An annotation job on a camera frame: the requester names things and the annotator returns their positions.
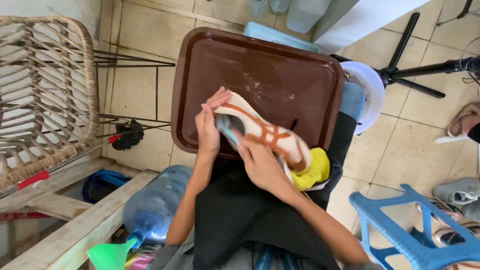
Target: hand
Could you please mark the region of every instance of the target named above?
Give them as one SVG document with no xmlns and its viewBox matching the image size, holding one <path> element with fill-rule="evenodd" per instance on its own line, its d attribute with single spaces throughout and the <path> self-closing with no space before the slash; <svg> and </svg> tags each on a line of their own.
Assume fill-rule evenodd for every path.
<svg viewBox="0 0 480 270">
<path fill-rule="evenodd" d="M 198 131 L 198 154 L 215 158 L 220 150 L 220 134 L 215 128 L 213 110 L 230 101 L 231 91 L 225 87 L 220 89 L 202 104 L 202 111 L 195 117 Z"/>
<path fill-rule="evenodd" d="M 245 162 L 245 170 L 250 180 L 259 188 L 270 192 L 282 201 L 297 193 L 285 171 L 274 157 L 272 150 L 262 144 L 247 141 L 234 130 L 240 141 L 239 153 Z"/>
</svg>

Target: wicker chair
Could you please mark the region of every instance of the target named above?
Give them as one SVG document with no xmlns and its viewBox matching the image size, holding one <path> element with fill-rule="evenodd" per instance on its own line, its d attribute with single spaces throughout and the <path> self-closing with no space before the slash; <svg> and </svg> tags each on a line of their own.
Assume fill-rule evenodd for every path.
<svg viewBox="0 0 480 270">
<path fill-rule="evenodd" d="M 0 17 L 0 190 L 90 147 L 98 92 L 87 29 L 64 17 Z"/>
</svg>

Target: yellow cloth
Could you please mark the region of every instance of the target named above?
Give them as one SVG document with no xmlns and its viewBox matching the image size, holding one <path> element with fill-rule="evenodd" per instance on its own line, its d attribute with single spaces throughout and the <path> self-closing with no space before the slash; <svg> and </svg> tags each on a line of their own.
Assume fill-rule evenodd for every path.
<svg viewBox="0 0 480 270">
<path fill-rule="evenodd" d="M 292 181 L 300 191 L 311 188 L 317 182 L 327 180 L 330 175 L 330 161 L 325 151 L 314 148 L 310 149 L 310 153 L 312 161 L 306 169 L 300 172 L 290 171 Z"/>
</svg>

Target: tripod stand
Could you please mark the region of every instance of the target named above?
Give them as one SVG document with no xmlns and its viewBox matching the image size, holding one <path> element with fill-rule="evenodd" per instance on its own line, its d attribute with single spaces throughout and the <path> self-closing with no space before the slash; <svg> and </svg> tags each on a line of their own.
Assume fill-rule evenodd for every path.
<svg viewBox="0 0 480 270">
<path fill-rule="evenodd" d="M 374 69 L 380 76 L 382 82 L 384 83 L 384 87 L 387 85 L 391 85 L 394 83 L 399 83 L 403 86 L 411 87 L 416 89 L 420 92 L 425 94 L 429 94 L 436 98 L 444 98 L 445 94 L 439 92 L 437 90 L 428 88 L 423 85 L 419 85 L 417 83 L 411 82 L 406 79 L 402 79 L 404 77 L 410 76 L 421 76 L 421 75 L 428 75 L 428 74 L 435 74 L 435 73 L 453 73 L 453 72 L 460 72 L 460 71 L 468 71 L 475 73 L 477 77 L 480 77 L 480 57 L 470 57 L 466 59 L 457 59 L 457 60 L 448 60 L 444 63 L 421 66 L 416 68 L 409 68 L 404 70 L 399 70 L 396 68 L 400 57 L 402 56 L 403 50 L 408 43 L 408 39 L 412 35 L 413 29 L 417 24 L 417 21 L 420 17 L 419 12 L 415 12 L 410 17 L 408 21 L 407 27 L 403 32 L 402 38 L 393 54 L 393 57 L 388 65 L 388 67 L 382 68 L 381 70 Z M 348 58 L 332 54 L 331 57 L 337 59 L 339 62 L 344 61 L 352 61 Z"/>
</svg>

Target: light blue plastic container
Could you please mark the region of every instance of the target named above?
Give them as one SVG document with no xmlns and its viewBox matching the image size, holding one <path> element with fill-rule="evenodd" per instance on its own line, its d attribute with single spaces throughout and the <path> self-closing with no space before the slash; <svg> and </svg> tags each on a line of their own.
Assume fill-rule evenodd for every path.
<svg viewBox="0 0 480 270">
<path fill-rule="evenodd" d="M 148 186 L 127 201 L 123 222 L 135 239 L 133 248 L 141 244 L 164 245 L 168 228 L 185 193 L 192 170 L 183 165 L 166 168 Z"/>
<path fill-rule="evenodd" d="M 322 51 L 322 48 L 318 44 L 311 43 L 287 33 L 283 33 L 257 22 L 248 22 L 243 30 L 243 35 L 316 53 L 320 53 Z"/>
</svg>

